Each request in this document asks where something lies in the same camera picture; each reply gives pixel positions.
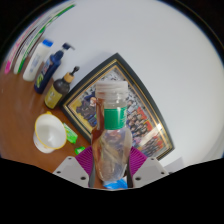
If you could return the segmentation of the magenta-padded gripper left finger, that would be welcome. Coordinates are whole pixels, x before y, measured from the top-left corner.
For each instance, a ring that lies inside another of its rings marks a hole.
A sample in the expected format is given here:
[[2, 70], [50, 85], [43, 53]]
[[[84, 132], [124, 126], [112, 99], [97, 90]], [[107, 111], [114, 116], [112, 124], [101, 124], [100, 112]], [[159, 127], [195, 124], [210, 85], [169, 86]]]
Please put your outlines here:
[[92, 148], [87, 147], [75, 157], [66, 157], [54, 174], [81, 187], [93, 188], [95, 164]]

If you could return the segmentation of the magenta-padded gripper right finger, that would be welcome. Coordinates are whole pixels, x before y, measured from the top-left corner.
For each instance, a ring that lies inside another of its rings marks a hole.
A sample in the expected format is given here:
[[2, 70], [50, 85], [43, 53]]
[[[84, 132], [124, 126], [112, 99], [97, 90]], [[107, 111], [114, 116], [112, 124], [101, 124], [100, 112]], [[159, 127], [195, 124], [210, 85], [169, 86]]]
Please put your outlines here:
[[168, 175], [155, 157], [147, 157], [132, 147], [127, 165], [127, 185], [140, 188]]

